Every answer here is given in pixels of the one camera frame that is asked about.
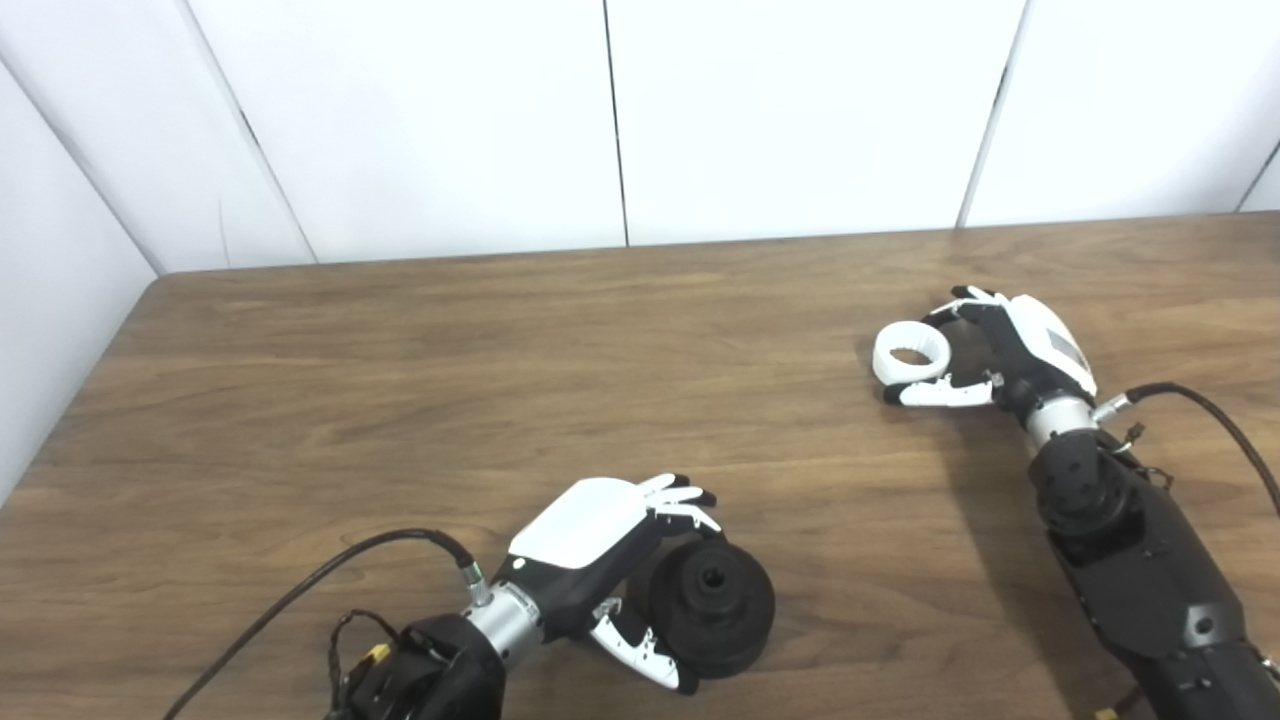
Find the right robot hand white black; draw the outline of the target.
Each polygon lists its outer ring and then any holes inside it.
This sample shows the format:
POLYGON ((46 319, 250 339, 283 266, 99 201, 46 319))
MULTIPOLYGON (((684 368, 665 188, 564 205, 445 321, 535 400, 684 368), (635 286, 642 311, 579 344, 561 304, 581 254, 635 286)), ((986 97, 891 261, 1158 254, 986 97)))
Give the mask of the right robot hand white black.
POLYGON ((1039 406, 1066 397, 1093 407, 1097 383, 1061 318, 1029 295, 1007 297, 972 284, 918 322, 895 322, 876 337, 872 368, 883 400, 904 407, 995 406, 1025 420, 1039 406), (942 327, 968 322, 991 352, 980 380, 959 384, 954 351, 942 327))

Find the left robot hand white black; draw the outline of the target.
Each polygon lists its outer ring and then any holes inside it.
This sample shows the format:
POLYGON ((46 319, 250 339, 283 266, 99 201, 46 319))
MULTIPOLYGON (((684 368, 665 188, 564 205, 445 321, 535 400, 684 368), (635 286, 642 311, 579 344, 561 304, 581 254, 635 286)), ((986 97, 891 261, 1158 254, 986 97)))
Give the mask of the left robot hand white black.
POLYGON ((722 541, 724 530, 709 514, 716 505, 713 493, 676 473, 575 482, 515 536, 492 578, 495 603, 513 606, 522 623, 524 644, 509 650, 507 665, 531 648, 589 639, 648 680, 695 694, 696 673, 616 591, 668 538, 722 541))

